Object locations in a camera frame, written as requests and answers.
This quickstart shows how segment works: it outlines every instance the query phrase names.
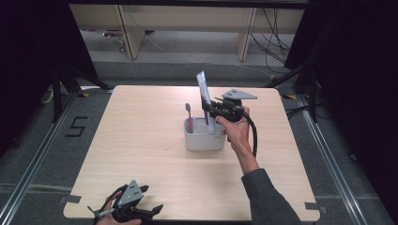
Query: human arm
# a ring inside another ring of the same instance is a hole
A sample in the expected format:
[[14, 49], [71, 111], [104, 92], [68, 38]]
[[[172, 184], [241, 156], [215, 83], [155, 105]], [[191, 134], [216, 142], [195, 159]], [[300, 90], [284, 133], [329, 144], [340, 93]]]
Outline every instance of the human arm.
[[231, 123], [218, 116], [243, 171], [242, 182], [250, 200], [253, 225], [301, 224], [296, 212], [274, 188], [266, 171], [260, 169], [249, 144], [249, 123], [246, 118]]

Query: cable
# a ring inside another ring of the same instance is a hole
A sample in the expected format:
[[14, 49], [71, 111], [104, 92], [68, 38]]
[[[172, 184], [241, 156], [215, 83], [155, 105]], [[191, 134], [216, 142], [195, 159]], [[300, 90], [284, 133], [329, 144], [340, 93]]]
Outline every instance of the cable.
[[258, 46], [263, 52], [265, 52], [265, 53], [267, 53], [267, 54], [270, 54], [272, 57], [274, 57], [274, 58], [275, 58], [276, 60], [278, 60], [279, 62], [284, 63], [284, 60], [283, 60], [281, 57], [279, 57], [276, 53], [271, 52], [269, 49], [267, 49], [265, 46], [263, 46], [263, 45], [260, 43], [260, 41], [258, 41], [258, 40], [254, 37], [253, 34], [251, 34], [251, 36], [252, 36], [254, 42], [257, 44], [257, 46]]
[[282, 43], [283, 43], [283, 42], [282, 42], [281, 39], [279, 38], [277, 18], [278, 18], [278, 9], [275, 8], [275, 9], [274, 9], [274, 35], [275, 35], [275, 37], [276, 37], [277, 40], [278, 40], [279, 48], [280, 48], [281, 54], [283, 55], [284, 60], [286, 60], [287, 54], [286, 54], [286, 52], [284, 52], [284, 49], [283, 49], [283, 46], [282, 46]]
[[[315, 104], [315, 106], [322, 106], [322, 105], [323, 105], [323, 104], [321, 104], [321, 103]], [[286, 111], [290, 111], [290, 112], [288, 112], [288, 113], [286, 114], [286, 115], [287, 115], [287, 119], [290, 120], [290, 118], [292, 118], [292, 116], [293, 116], [294, 114], [296, 114], [296, 113], [298, 113], [298, 112], [300, 112], [300, 111], [307, 110], [308, 108], [310, 108], [309, 105], [301, 106], [301, 107], [298, 107], [298, 108], [295, 108], [295, 109], [287, 109]]]
[[248, 69], [248, 70], [258, 71], [258, 72], [261, 72], [261, 73], [264, 73], [264, 74], [268, 75], [269, 77], [271, 76], [269, 73], [266, 73], [265, 71], [263, 71], [261, 69], [258, 69], [258, 68], [243, 67], [243, 66], [240, 66], [240, 65], [232, 65], [232, 66], [235, 66], [237, 68], [244, 68], [244, 69]]
[[279, 43], [280, 45], [281, 45], [281, 44], [284, 45], [285, 48], [287, 48], [288, 50], [290, 50], [290, 47], [287, 46], [286, 44], [284, 44], [284, 42], [281, 41], [281, 40], [279, 39], [278, 23], [277, 23], [278, 9], [277, 9], [277, 8], [274, 8], [274, 27], [272, 27], [271, 22], [269, 21], [268, 15], [267, 15], [267, 13], [266, 13], [266, 10], [265, 10], [264, 8], [263, 8], [263, 12], [264, 12], [264, 15], [265, 15], [266, 18], [267, 18], [267, 21], [268, 21], [269, 27], [271, 28], [272, 34], [275, 35], [275, 37], [276, 37], [277, 40], [278, 40], [278, 43]]
[[252, 132], [253, 132], [253, 155], [254, 157], [257, 156], [257, 128], [254, 125], [253, 120], [251, 117], [246, 113], [243, 112], [243, 116], [248, 120], [249, 125], [252, 127]]
[[[267, 42], [271, 42], [267, 37], [265, 37], [264, 36], [264, 34], [263, 33], [261, 33], [261, 35], [263, 36], [263, 38], [267, 41]], [[277, 45], [277, 44], [275, 44], [275, 43], [273, 43], [273, 42], [271, 42], [271, 45], [273, 45], [273, 46], [275, 46], [275, 47], [281, 47], [279, 44]], [[286, 51], [290, 51], [290, 48], [289, 47], [282, 47], [284, 50], [286, 50]]]
[[155, 41], [153, 41], [153, 40], [152, 40], [151, 38], [149, 38], [147, 35], [144, 35], [144, 37], [147, 38], [150, 42], [152, 42], [152, 44], [155, 45], [156, 48], [158, 48], [158, 49], [160, 49], [162, 52], [166, 53], [166, 51], [165, 51], [163, 48], [159, 47], [159, 45], [157, 45], [157, 44], [155, 43]]
[[[271, 22], [270, 22], [270, 20], [269, 20], [269, 18], [268, 18], [268, 15], [267, 15], [267, 13], [266, 13], [266, 11], [265, 11], [264, 9], [263, 9], [263, 12], [264, 12], [264, 15], [265, 15], [266, 18], [267, 18], [269, 27], [271, 28], [271, 31], [272, 31], [272, 32], [271, 32], [270, 38], [269, 38], [269, 39], [266, 38], [266, 40], [268, 41], [268, 45], [267, 45], [266, 50], [265, 50], [265, 52], [266, 52], [266, 66], [267, 66], [267, 68], [268, 68], [269, 70], [271, 70], [271, 71], [273, 71], [273, 72], [281, 73], [281, 72], [279, 72], [279, 71], [273, 70], [273, 69], [270, 68], [269, 65], [268, 65], [268, 54], [270, 54], [272, 57], [274, 57], [275, 59], [279, 60], [279, 61], [280, 61], [281, 63], [283, 63], [283, 64], [285, 63], [285, 62], [284, 62], [284, 61], [285, 61], [285, 56], [284, 56], [284, 54], [283, 54], [284, 51], [283, 51], [283, 49], [282, 49], [281, 43], [279, 42], [279, 37], [276, 36], [276, 34], [275, 34], [275, 32], [274, 32], [274, 27], [272, 26], [272, 24], [271, 24]], [[276, 37], [277, 40], [278, 40], [279, 48], [280, 48], [280, 50], [281, 50], [283, 59], [280, 58], [279, 56], [276, 56], [275, 53], [270, 53], [269, 45], [270, 45], [270, 43], [272, 43], [272, 37], [273, 37], [274, 35], [275, 35], [275, 37]]]

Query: table top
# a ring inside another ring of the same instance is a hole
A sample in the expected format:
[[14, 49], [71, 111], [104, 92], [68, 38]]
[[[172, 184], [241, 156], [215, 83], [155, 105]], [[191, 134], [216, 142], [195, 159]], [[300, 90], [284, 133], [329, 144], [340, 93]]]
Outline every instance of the table top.
[[[302, 221], [317, 221], [315, 203], [283, 104], [274, 89], [237, 88], [258, 96], [243, 100], [258, 132], [257, 160], [273, 185]], [[212, 98], [231, 90], [209, 87]], [[149, 190], [138, 204], [151, 210], [164, 204], [154, 219], [251, 220], [242, 171], [229, 142], [218, 151], [189, 151], [183, 122], [203, 117], [198, 87], [118, 86], [115, 88], [70, 195], [67, 218], [92, 218], [105, 198], [132, 179]]]

